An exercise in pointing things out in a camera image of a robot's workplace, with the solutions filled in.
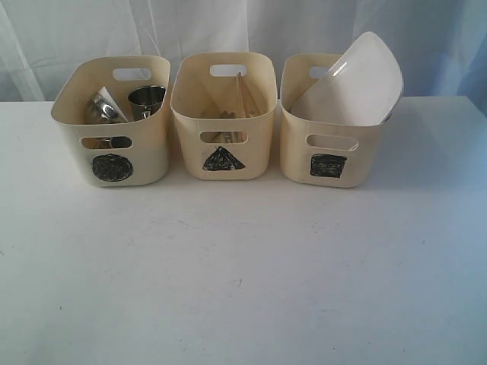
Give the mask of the white square plate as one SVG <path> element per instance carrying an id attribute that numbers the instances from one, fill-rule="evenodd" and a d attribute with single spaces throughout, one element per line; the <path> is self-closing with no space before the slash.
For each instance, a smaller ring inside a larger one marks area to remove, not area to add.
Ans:
<path id="1" fill-rule="evenodd" d="M 289 112 L 315 122 L 371 127 L 387 120 L 402 94 L 398 61 L 386 43 L 368 31 L 293 102 Z"/>

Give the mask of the white ceramic bowl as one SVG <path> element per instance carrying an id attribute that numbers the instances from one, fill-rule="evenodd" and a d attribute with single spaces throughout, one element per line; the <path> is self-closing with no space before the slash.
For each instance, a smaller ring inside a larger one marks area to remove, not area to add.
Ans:
<path id="1" fill-rule="evenodd" d="M 118 118 L 115 123 L 125 123 L 129 121 L 106 87 L 102 87 L 95 94 L 100 94 L 101 96 L 103 96 L 107 100 L 108 104 L 110 104 L 115 109 L 115 111 L 117 111 Z"/>

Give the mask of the stainless steel bowl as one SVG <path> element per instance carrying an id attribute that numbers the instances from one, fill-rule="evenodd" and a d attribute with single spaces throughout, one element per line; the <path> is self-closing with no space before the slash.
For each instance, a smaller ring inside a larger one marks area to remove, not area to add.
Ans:
<path id="1" fill-rule="evenodd" d="M 93 149 L 130 148 L 132 140 L 124 136 L 96 138 Z"/>

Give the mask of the cream bin with triangle mark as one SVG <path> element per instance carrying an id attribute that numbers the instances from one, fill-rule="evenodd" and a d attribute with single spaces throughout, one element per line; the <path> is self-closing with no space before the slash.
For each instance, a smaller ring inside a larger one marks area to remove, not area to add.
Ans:
<path id="1" fill-rule="evenodd" d="M 260 116 L 241 118 L 237 73 Z M 254 52 L 204 52 L 180 64 L 170 106 L 188 172 L 205 180 L 243 180 L 268 167 L 277 107 L 270 58 Z M 233 144 L 210 144 L 210 132 L 233 132 Z"/>

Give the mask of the wooden chopstick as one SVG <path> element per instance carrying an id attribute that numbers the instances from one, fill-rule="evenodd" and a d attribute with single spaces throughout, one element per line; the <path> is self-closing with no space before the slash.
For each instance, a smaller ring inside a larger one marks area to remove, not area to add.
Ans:
<path id="1" fill-rule="evenodd" d="M 246 95 L 244 93 L 244 80 L 240 72 L 237 73 L 237 87 L 239 95 L 238 105 L 240 107 L 240 116 L 241 118 L 250 118 L 250 109 L 246 99 Z"/>
<path id="2" fill-rule="evenodd" d="M 250 118 L 260 116 L 261 112 L 259 110 L 259 107 L 257 106 L 257 103 L 253 95 L 250 93 L 250 89 L 248 88 L 247 84 L 244 82 L 244 78 L 243 78 L 243 89 L 250 109 Z"/>

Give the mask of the cream bin with circle mark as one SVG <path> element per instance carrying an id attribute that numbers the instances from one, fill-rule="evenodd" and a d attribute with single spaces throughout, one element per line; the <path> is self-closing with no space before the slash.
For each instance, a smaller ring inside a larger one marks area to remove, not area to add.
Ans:
<path id="1" fill-rule="evenodd" d="M 161 108 L 135 121 L 128 95 L 139 87 L 166 88 Z M 127 116 L 120 124 L 88 125 L 84 109 L 106 87 Z M 109 56 L 78 66 L 51 109 L 62 137 L 85 181 L 92 186 L 140 186 L 158 181 L 168 171 L 170 149 L 170 62 L 160 56 Z M 124 136 L 130 148 L 93 149 L 96 138 Z"/>

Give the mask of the cream bin with square mark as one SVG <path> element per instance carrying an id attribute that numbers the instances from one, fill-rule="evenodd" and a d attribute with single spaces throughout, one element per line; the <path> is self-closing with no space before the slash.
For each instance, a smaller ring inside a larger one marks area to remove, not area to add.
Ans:
<path id="1" fill-rule="evenodd" d="M 302 119 L 290 112 L 293 103 L 316 80 L 314 66 L 330 67 L 339 54 L 305 53 L 285 61 L 281 82 L 280 167 L 284 175 L 303 184 L 353 188 L 362 184 L 380 145 L 383 126 L 352 126 Z"/>

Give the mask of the steel mug with band handle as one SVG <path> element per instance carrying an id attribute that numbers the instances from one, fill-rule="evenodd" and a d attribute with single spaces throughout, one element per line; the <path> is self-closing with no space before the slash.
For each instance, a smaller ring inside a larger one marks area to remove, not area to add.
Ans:
<path id="1" fill-rule="evenodd" d="M 84 122 L 88 125 L 115 123 L 118 113 L 100 94 L 94 94 L 84 109 Z"/>

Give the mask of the steel mug with wire handle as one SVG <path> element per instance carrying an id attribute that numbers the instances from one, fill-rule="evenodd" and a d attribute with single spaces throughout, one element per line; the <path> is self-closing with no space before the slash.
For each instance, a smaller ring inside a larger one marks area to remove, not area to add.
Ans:
<path id="1" fill-rule="evenodd" d="M 128 101 L 135 121 L 155 114 L 162 106 L 166 88 L 158 85 L 139 87 L 128 95 Z"/>

